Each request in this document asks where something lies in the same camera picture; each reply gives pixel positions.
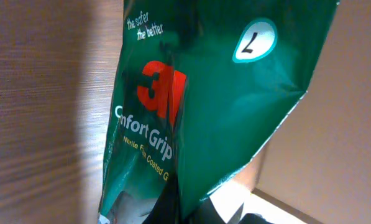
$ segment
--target green plastic package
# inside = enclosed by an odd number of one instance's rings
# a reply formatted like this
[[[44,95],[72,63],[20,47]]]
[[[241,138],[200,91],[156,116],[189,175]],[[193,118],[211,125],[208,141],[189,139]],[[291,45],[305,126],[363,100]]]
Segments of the green plastic package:
[[[306,93],[338,4],[124,0],[99,222],[142,223],[171,175],[185,218],[247,165]]]

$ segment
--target wooden table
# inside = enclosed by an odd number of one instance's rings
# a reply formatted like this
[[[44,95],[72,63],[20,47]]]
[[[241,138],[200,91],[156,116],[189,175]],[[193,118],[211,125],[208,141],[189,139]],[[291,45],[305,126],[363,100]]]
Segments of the wooden table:
[[[0,223],[96,223],[122,1],[0,1]]]

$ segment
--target red logo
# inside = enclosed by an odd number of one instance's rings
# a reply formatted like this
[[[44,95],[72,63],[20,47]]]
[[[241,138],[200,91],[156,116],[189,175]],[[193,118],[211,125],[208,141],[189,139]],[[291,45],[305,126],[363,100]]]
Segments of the red logo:
[[[158,80],[154,80],[151,86],[155,96],[153,98],[149,97],[149,88],[138,86],[138,98],[148,110],[157,111],[158,117],[162,119],[166,119],[167,103],[169,102],[169,122],[173,125],[180,107],[186,75],[174,71],[172,66],[165,65],[162,62],[148,62],[142,74],[152,77],[154,73],[159,74]]]

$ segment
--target wooden surface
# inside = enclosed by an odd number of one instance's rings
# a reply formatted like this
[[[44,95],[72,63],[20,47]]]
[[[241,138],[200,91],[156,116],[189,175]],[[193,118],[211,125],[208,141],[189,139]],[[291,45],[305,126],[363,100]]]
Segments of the wooden surface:
[[[0,1],[0,223],[96,223],[120,0]]]

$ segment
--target wrinkled plastic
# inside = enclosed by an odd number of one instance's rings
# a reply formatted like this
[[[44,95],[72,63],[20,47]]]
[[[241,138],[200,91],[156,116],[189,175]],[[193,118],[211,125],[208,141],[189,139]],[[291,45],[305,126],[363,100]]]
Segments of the wrinkled plastic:
[[[125,0],[102,220],[121,198],[145,220],[172,175],[186,218],[247,165],[306,93],[337,5]]]

